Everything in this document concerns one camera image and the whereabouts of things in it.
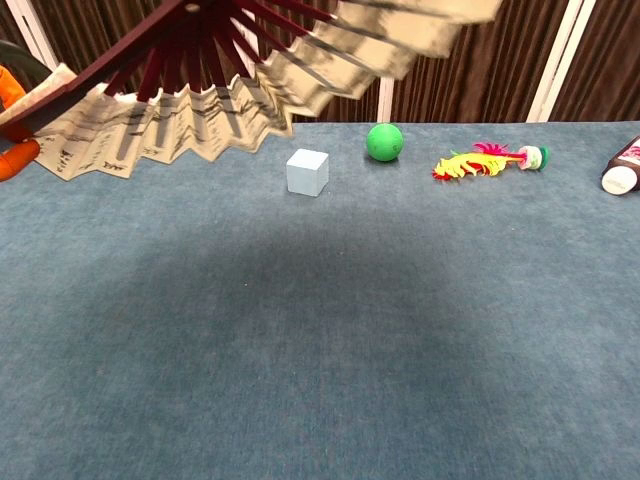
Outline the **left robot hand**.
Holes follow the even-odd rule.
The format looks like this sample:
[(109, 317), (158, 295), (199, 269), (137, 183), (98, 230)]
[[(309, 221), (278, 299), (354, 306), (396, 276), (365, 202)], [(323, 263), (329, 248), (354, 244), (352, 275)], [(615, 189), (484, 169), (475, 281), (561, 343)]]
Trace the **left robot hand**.
[[(8, 109), (26, 95), (25, 89), (4, 66), (17, 66), (26, 73), (42, 81), (51, 70), (24, 48), (9, 41), (1, 41), (1, 106)], [(1, 181), (6, 181), (20, 173), (40, 152), (40, 145), (33, 139), (12, 145), (1, 153)]]

